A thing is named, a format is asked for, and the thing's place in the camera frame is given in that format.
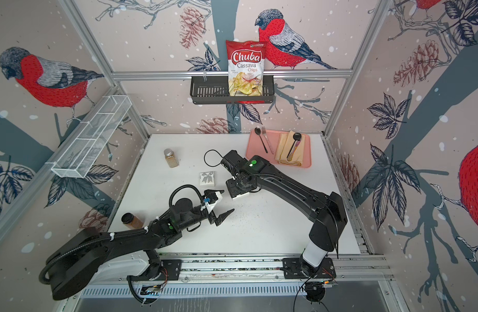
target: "small box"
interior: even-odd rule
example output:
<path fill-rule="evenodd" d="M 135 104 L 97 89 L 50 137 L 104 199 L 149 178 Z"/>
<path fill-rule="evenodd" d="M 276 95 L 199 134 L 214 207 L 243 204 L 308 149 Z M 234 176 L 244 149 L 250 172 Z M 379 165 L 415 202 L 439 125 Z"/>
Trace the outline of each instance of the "small box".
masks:
<path fill-rule="evenodd" d="M 201 172 L 199 173 L 199 185 L 215 186 L 215 172 Z"/>

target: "chip bag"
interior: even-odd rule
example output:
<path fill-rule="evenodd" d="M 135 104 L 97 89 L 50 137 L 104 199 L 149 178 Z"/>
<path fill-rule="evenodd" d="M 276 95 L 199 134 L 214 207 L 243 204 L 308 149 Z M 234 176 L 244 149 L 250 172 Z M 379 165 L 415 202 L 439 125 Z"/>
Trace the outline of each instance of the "chip bag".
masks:
<path fill-rule="evenodd" d="M 263 64 L 266 42 L 227 41 L 229 59 L 229 94 L 256 96 L 263 94 Z"/>

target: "jar lid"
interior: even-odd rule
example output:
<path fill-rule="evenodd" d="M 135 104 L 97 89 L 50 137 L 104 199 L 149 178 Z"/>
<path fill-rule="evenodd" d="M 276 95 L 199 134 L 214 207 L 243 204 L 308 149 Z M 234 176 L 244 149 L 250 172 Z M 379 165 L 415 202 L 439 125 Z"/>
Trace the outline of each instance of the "jar lid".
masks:
<path fill-rule="evenodd" d="M 130 224 L 134 218 L 135 217 L 133 216 L 133 214 L 128 212 L 121 217 L 121 222 L 123 222 L 124 224 Z"/>
<path fill-rule="evenodd" d="M 173 151 L 171 148 L 165 149 L 165 156 L 172 156 L 172 155 L 173 155 Z"/>

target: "white cylinder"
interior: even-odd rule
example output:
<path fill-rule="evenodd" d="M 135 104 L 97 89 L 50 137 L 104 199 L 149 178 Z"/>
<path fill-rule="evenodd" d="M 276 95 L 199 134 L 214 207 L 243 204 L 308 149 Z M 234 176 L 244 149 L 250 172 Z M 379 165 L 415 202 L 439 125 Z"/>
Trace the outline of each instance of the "white cylinder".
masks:
<path fill-rule="evenodd" d="M 303 260 L 305 260 L 312 267 L 317 268 L 327 253 L 327 251 L 317 247 L 316 244 L 309 240 L 302 256 Z"/>

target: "black wire basket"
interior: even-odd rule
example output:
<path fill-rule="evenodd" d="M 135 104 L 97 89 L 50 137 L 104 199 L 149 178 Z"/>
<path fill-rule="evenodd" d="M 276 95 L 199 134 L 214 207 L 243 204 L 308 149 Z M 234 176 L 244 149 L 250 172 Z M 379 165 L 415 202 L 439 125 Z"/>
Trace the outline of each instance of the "black wire basket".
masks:
<path fill-rule="evenodd" d="M 273 102 L 273 76 L 263 76 L 263 95 L 230 96 L 227 76 L 194 76 L 191 80 L 194 104 L 269 104 Z"/>

